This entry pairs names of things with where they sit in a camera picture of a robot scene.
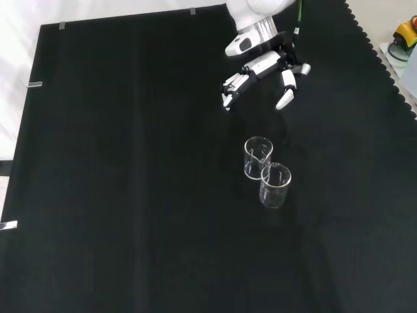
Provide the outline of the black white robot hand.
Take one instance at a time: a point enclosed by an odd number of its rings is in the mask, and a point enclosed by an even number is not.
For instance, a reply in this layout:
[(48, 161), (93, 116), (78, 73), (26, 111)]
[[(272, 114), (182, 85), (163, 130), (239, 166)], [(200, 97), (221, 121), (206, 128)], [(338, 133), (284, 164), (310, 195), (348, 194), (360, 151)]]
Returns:
[(222, 84), (222, 101), (226, 111), (251, 85), (274, 72), (281, 74), (283, 86), (283, 94), (276, 103), (276, 109), (281, 110), (293, 101), (297, 90), (296, 77), (306, 76), (311, 70), (309, 64), (297, 59), (295, 38), (295, 34), (280, 32), (272, 41), (276, 45), (274, 49), (246, 63), (240, 72), (225, 80)]

